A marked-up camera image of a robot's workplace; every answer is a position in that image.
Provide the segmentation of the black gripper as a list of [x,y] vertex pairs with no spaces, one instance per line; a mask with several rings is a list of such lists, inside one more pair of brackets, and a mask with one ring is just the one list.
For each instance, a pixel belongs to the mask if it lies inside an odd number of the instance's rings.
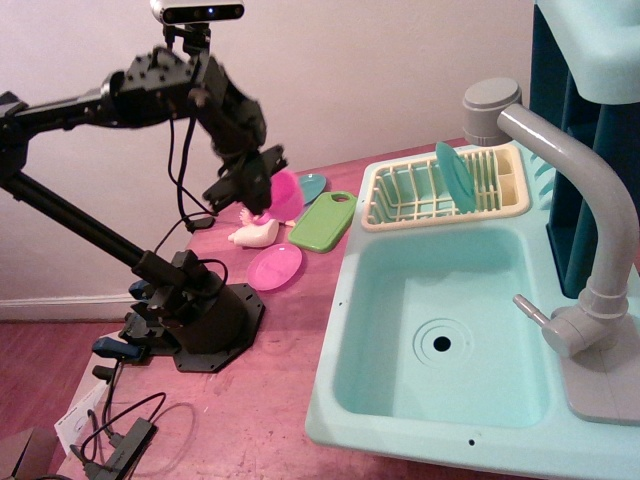
[[266,210],[272,203],[271,177],[288,166],[284,146],[264,150],[266,124],[259,103],[233,84],[214,57],[204,57],[202,67],[188,99],[222,160],[219,179],[202,198],[212,208],[241,203],[249,210]]

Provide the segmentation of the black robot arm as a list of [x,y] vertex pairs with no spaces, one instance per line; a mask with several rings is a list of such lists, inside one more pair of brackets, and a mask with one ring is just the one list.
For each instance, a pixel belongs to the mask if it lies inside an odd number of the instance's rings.
[[1,98],[1,186],[127,265],[146,298],[125,318],[121,354],[169,356],[181,372],[216,373],[249,349],[265,307],[246,284],[232,284],[189,250],[171,260],[144,250],[55,194],[23,171],[37,134],[79,125],[137,129],[185,119],[210,136],[221,159],[204,197],[214,211],[234,203],[261,214],[273,203],[273,176],[287,163],[281,146],[266,147],[259,104],[230,81],[206,50],[182,60],[157,47],[83,96],[29,106]]

